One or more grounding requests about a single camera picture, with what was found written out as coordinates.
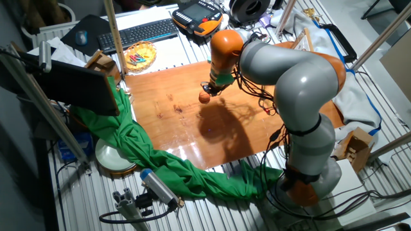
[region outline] wooden tabletop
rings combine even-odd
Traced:
[[[209,81],[209,71],[210,64],[199,62],[126,76],[137,122],[154,148],[188,159],[200,169],[264,151],[268,138],[283,125],[279,115],[267,115],[258,106],[258,98],[242,92],[236,83],[210,103],[201,104],[200,83]],[[274,93],[274,87],[266,90]],[[331,101],[321,112],[335,128],[343,125]]]

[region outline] white round object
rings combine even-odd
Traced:
[[[120,150],[102,139],[99,139],[96,144],[96,158],[104,168],[115,172],[126,171],[136,165],[129,161]]]

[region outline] green cloth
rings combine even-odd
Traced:
[[[216,196],[223,200],[261,198],[259,167],[252,169],[241,161],[241,175],[227,178],[226,174],[208,173],[196,168],[190,161],[182,160],[166,151],[153,149],[153,144],[138,123],[133,121],[128,96],[116,90],[113,78],[109,83],[120,115],[98,116],[90,110],[73,107],[90,131],[109,144],[118,147],[132,162],[141,168],[150,168],[177,195],[200,197]],[[272,185],[281,170],[267,167],[268,185]]]

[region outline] black keyboard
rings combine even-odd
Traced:
[[[174,26],[171,19],[163,19],[147,24],[127,28],[120,31],[123,49],[130,47],[136,42],[150,41],[157,42],[177,36],[178,29]],[[100,48],[105,54],[116,52],[114,40],[111,33],[97,36]]]

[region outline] cardboard box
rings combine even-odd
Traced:
[[[356,128],[340,141],[340,144],[338,144],[333,152],[333,156],[338,160],[348,159],[355,173],[358,174],[367,163],[374,146],[374,144],[371,147],[369,146],[371,142],[371,135],[361,128]]]
[[[104,73],[105,77],[113,76],[116,85],[121,81],[121,75],[116,62],[107,55],[104,55],[103,51],[96,51],[84,67]]]

